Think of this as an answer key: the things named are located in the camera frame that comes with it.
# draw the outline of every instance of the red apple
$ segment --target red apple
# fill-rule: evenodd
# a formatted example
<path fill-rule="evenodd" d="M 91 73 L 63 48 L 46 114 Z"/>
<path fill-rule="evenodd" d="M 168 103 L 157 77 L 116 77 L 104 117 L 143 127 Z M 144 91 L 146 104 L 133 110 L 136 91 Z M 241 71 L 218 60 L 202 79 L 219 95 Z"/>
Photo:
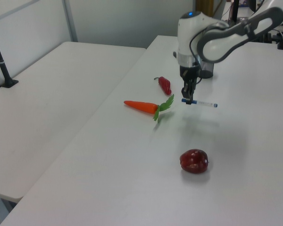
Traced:
<path fill-rule="evenodd" d="M 190 173 L 203 173 L 208 169 L 208 155 L 199 149 L 191 149 L 180 156 L 181 168 Z"/>

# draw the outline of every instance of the orange carrot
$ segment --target orange carrot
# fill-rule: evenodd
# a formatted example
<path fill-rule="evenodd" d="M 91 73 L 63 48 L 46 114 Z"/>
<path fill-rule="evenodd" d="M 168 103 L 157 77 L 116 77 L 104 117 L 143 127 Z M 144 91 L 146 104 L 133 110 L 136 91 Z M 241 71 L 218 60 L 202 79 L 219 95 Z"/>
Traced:
<path fill-rule="evenodd" d="M 146 103 L 146 102 L 139 102 L 139 101 L 132 101 L 132 100 L 125 100 L 124 104 L 130 107 L 133 107 L 137 110 L 147 112 L 150 114 L 154 114 L 154 121 L 158 121 L 159 112 L 165 111 L 169 109 L 171 104 L 173 103 L 174 94 L 169 97 L 169 99 L 162 103 L 161 105 L 156 105 L 153 103 Z"/>
<path fill-rule="evenodd" d="M 124 101 L 124 104 L 150 114 L 155 114 L 158 109 L 158 105 L 153 103 L 126 100 Z"/>

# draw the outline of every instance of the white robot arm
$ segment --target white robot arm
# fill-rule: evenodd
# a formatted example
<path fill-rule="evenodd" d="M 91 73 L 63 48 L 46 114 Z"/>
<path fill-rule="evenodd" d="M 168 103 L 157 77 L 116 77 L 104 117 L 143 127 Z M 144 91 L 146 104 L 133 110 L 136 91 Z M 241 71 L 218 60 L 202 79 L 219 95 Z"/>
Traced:
<path fill-rule="evenodd" d="M 178 55 L 182 90 L 187 104 L 193 101 L 201 61 L 218 63 L 233 50 L 283 24 L 283 0 L 265 0 L 251 17 L 231 28 L 200 12 L 184 14 L 178 23 Z"/>

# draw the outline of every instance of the tabletop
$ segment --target tabletop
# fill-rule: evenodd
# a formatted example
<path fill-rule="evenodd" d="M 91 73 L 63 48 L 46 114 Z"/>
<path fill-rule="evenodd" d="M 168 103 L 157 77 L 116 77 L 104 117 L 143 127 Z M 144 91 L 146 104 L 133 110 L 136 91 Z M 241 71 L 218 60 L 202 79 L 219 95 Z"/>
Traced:
<path fill-rule="evenodd" d="M 177 46 L 153 41 L 2 226 L 283 226 L 283 51 L 248 43 L 216 64 L 194 94 L 210 108 L 181 102 Z M 166 101 L 159 76 L 175 100 L 156 123 L 123 101 Z M 205 173 L 181 169 L 193 148 Z"/>
<path fill-rule="evenodd" d="M 0 88 L 0 198 L 26 194 L 144 51 L 65 42 Z"/>

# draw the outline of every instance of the marker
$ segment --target marker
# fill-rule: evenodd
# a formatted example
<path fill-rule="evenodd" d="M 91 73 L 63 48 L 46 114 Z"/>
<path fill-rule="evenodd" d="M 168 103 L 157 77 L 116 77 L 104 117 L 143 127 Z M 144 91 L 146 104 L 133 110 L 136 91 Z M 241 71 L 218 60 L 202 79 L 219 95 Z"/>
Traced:
<path fill-rule="evenodd" d="M 187 102 L 187 100 L 183 98 L 181 100 L 181 102 Z M 203 101 L 199 101 L 199 100 L 192 100 L 192 104 L 203 105 L 203 106 L 208 106 L 208 107 L 218 107 L 218 104 L 203 102 Z"/>

